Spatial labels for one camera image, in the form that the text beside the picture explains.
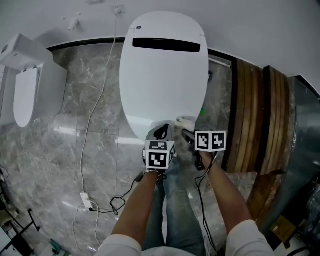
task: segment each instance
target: blue jeans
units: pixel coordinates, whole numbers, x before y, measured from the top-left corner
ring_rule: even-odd
[[[205,256],[204,237],[181,181],[179,163],[176,158],[172,160],[165,175],[167,179],[159,181],[153,193],[151,213],[142,250],[167,246],[195,256]],[[165,196],[168,222],[166,242],[162,233]]]

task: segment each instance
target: power cord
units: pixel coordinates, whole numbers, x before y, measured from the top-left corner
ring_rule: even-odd
[[[205,229],[205,232],[206,232],[206,235],[209,239],[209,242],[212,246],[212,248],[215,250],[215,252],[217,252],[217,249],[216,249],[216,246],[215,246],[215,243],[214,243],[214,240],[212,238],[212,235],[210,233],[210,230],[209,230],[209,226],[208,226],[208,222],[207,222],[207,219],[206,219],[206,215],[205,215],[205,206],[204,206],[204,201],[202,199],[202,195],[201,195],[201,190],[200,190],[200,185],[202,183],[202,181],[205,179],[206,175],[209,173],[210,169],[212,168],[212,166],[214,165],[214,162],[216,160],[218,156],[218,152],[215,152],[214,155],[213,155],[213,158],[210,162],[210,165],[208,167],[208,169],[206,170],[206,172],[204,173],[204,175],[200,176],[200,177],[196,177],[194,179],[194,183],[196,185],[196,188],[198,190],[198,193],[199,193],[199,196],[200,196],[200,202],[201,202],[201,209],[202,209],[202,217],[203,217],[203,226],[204,226],[204,229]]]
[[[115,28],[114,28],[114,39],[113,39],[113,43],[112,43],[112,47],[111,47],[111,50],[110,50],[110,54],[109,54],[109,57],[108,57],[108,60],[106,62],[106,65],[105,65],[105,74],[104,74],[104,81],[103,81],[103,87],[102,87],[102,90],[101,90],[101,94],[98,98],[98,100],[96,101],[94,107],[93,107],[93,110],[92,112],[90,113],[90,116],[89,116],[89,119],[88,119],[88,124],[86,126],[86,130],[85,130],[85,137],[84,137],[84,143],[83,143],[83,147],[82,147],[82,152],[81,152],[81,159],[80,159],[80,174],[81,174],[81,178],[82,178],[82,192],[84,193],[85,192],[85,179],[84,179],[84,173],[83,173],[83,169],[82,169],[82,163],[83,163],[83,158],[84,158],[84,151],[85,151],[85,147],[86,147],[86,143],[87,143],[87,136],[88,136],[88,130],[89,130],[89,125],[90,125],[90,121],[91,121],[91,117],[94,113],[94,111],[96,110],[96,107],[102,97],[102,95],[104,94],[104,91],[105,91],[105,87],[106,87],[106,82],[107,82],[107,67],[108,67],[108,64],[110,62],[110,59],[111,59],[111,55],[112,55],[112,52],[113,52],[113,49],[114,49],[114,46],[115,46],[115,43],[116,43],[116,38],[117,38],[117,24],[118,24],[118,15],[120,14],[120,11],[117,10],[117,12],[115,13]],[[94,203],[97,208],[98,208],[98,211],[99,211],[99,206],[97,203],[95,202],[92,202]],[[78,213],[78,210],[79,210],[80,206],[76,209],[76,212],[75,212],[75,215],[74,215],[74,220],[72,222],[72,231],[73,231],[73,237],[74,237],[74,240],[75,240],[75,243],[80,250],[79,248],[79,245],[78,245],[78,241],[77,241],[77,238],[76,238],[76,234],[75,234],[75,221],[76,221],[76,215]],[[99,240],[97,239],[97,227],[98,227],[98,220],[99,220],[99,213],[97,215],[97,219],[96,219],[96,227],[95,227],[95,239],[98,241],[99,245],[100,245],[100,242]]]
[[[0,169],[0,174],[2,174],[4,178],[9,178],[9,172],[8,172],[7,168],[5,168],[4,166],[2,166],[1,164],[0,164],[0,167],[1,167],[2,169],[5,169],[5,171],[6,171],[6,173],[7,173],[7,176],[4,175],[2,169]]]
[[[96,110],[96,107],[102,97],[102,95],[104,94],[104,91],[105,91],[105,87],[106,87],[106,82],[107,82],[107,67],[108,67],[108,64],[110,62],[110,59],[111,59],[111,55],[112,55],[112,51],[114,49],[114,46],[115,46],[115,43],[116,43],[116,36],[117,36],[117,23],[118,23],[118,15],[115,16],[115,29],[114,29],[114,39],[113,39],[113,43],[112,43],[112,47],[111,47],[111,50],[110,50],[110,54],[109,54],[109,58],[106,62],[106,65],[105,65],[105,74],[104,74],[104,81],[103,81],[103,87],[102,87],[102,91],[101,91],[101,94],[98,98],[98,100],[96,101],[94,107],[93,107],[93,110],[89,116],[89,120],[88,120],[88,124],[86,126],[86,130],[85,130],[85,137],[84,137],[84,143],[83,143],[83,148],[82,148],[82,152],[81,152],[81,159],[80,159],[80,172],[81,172],[81,178],[82,178],[82,192],[84,193],[85,192],[85,179],[84,179],[84,173],[83,173],[83,170],[82,170],[82,162],[83,162],[83,158],[84,158],[84,151],[85,151],[85,146],[86,146],[86,143],[87,143],[87,136],[88,136],[88,130],[89,130],[89,124],[90,124],[90,121],[91,121],[91,117],[94,113],[94,111]]]
[[[158,171],[158,170],[155,170],[155,171],[159,174],[159,179],[158,179],[158,180],[160,180],[160,179],[166,180],[166,179],[167,179],[167,176],[166,176],[163,172]],[[122,195],[122,196],[114,196],[114,197],[111,199],[111,201],[110,201],[110,206],[111,206],[112,210],[101,211],[101,210],[99,210],[99,208],[98,208],[98,210],[95,210],[95,209],[93,209],[93,208],[89,208],[89,211],[90,211],[90,212],[98,212],[98,213],[101,213],[101,214],[114,213],[114,215],[118,216],[118,215],[119,215],[119,210],[122,209],[123,207],[125,207],[125,205],[126,205],[126,203],[127,203],[127,201],[124,199],[124,197],[131,192],[132,188],[134,187],[135,182],[139,183],[141,180],[142,180],[142,178],[141,178],[141,176],[139,175],[138,177],[136,177],[136,178],[133,180],[130,189],[129,189],[124,195]],[[122,204],[120,207],[118,207],[118,208],[114,206],[114,200],[116,200],[116,199],[120,199],[120,200],[123,201],[123,204]]]
[[[111,201],[110,201],[110,206],[111,206],[112,210],[100,211],[99,208],[98,208],[98,210],[89,208],[89,211],[90,211],[90,212],[98,212],[98,213],[101,213],[101,214],[114,213],[114,215],[118,216],[118,215],[119,215],[119,210],[122,209],[122,208],[126,205],[126,203],[127,203],[126,200],[124,199],[124,197],[131,192],[132,188],[134,187],[135,182],[136,182],[136,179],[134,179],[134,181],[133,181],[132,184],[131,184],[131,187],[130,187],[129,191],[126,192],[124,195],[122,195],[122,196],[114,196],[114,197],[111,199]],[[122,201],[123,201],[123,205],[121,205],[121,206],[118,207],[118,208],[115,207],[115,206],[114,206],[114,200],[116,200],[116,199],[122,200]]]

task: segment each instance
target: white shirt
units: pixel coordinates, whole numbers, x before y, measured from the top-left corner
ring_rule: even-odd
[[[156,247],[142,251],[133,238],[114,234],[100,246],[95,256],[193,256],[171,247]],[[274,256],[275,253],[266,238],[259,232],[253,220],[246,220],[235,226],[226,240],[226,256]]]

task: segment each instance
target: white wall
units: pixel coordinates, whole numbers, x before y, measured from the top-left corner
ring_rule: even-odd
[[[271,65],[288,76],[302,75],[320,92],[316,0],[0,0],[0,47],[16,33],[46,47],[113,37],[115,17],[109,5],[115,3],[126,8],[118,23],[119,37],[144,13],[186,14],[202,26],[209,48],[260,67]],[[68,31],[77,12],[81,29]]]

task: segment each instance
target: wooden panel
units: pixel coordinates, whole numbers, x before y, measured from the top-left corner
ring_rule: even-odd
[[[284,85],[284,124],[283,124],[283,139],[282,143],[280,146],[280,152],[279,152],[279,159],[277,161],[277,167],[276,169],[278,170],[283,170],[284,169],[284,151],[287,143],[287,134],[288,134],[288,125],[289,125],[289,115],[290,115],[290,103],[289,103],[289,84],[288,84],[288,78],[283,76],[283,85]]]
[[[275,98],[276,98],[276,109],[275,109],[275,125],[274,125],[274,134],[273,134],[273,142],[271,147],[270,159],[267,165],[267,173],[274,171],[274,166],[278,157],[276,156],[278,144],[281,145],[279,142],[279,133],[280,133],[280,123],[281,123],[281,76],[278,71],[274,71],[275,75]]]
[[[275,136],[275,127],[276,127],[276,116],[277,116],[277,89],[276,89],[276,76],[275,70],[270,67],[270,97],[271,97],[271,114],[270,114],[270,123],[269,123],[269,134],[267,139],[266,151],[264,156],[264,161],[261,168],[261,175],[268,173],[268,164],[271,159],[272,145],[274,142]]]
[[[244,109],[245,109],[245,64],[242,60],[237,61],[238,67],[238,88],[237,88],[237,102],[236,114],[234,123],[234,133],[232,139],[232,146],[230,156],[227,162],[226,171],[233,173],[235,171],[236,162],[238,158],[239,145],[242,134],[242,127],[244,122]]]
[[[264,219],[279,191],[282,174],[257,176],[247,201],[251,217],[254,221]]]
[[[285,127],[285,114],[286,114],[286,95],[285,95],[285,76],[279,74],[280,76],[280,125],[279,125],[279,135],[278,143],[275,150],[274,161],[271,171],[277,170],[279,166],[279,159],[283,158],[283,151],[281,152],[283,140],[284,140],[284,127]]]
[[[245,95],[244,95],[244,113],[243,113],[243,125],[242,133],[239,145],[239,152],[234,168],[235,173],[240,173],[244,163],[247,144],[249,140],[250,124],[251,124],[251,112],[252,112],[252,75],[251,65],[249,63],[244,64],[245,75]]]
[[[256,126],[254,132],[254,139],[252,143],[251,157],[248,165],[248,171],[252,172],[255,170],[257,163],[258,152],[261,142],[262,124],[263,124],[263,114],[264,114],[264,81],[263,81],[263,71],[260,68],[254,68],[252,71],[253,87],[256,86],[257,90],[257,112],[256,112]],[[252,106],[254,108],[255,97],[252,99]]]
[[[252,172],[254,168],[252,166],[249,169],[249,164],[251,160],[251,156],[253,150],[258,152],[258,148],[254,148],[254,142],[256,137],[256,128],[257,128],[257,120],[258,120],[258,100],[259,100],[259,78],[258,78],[258,69],[255,67],[251,67],[251,76],[252,76],[252,101],[251,101],[251,119],[250,119],[250,129],[249,129],[249,136],[248,142],[245,149],[245,155],[243,160],[243,165],[241,172]]]
[[[271,116],[271,68],[263,69],[263,110],[259,151],[256,157],[254,171],[260,174],[265,161],[269,140],[270,116]]]

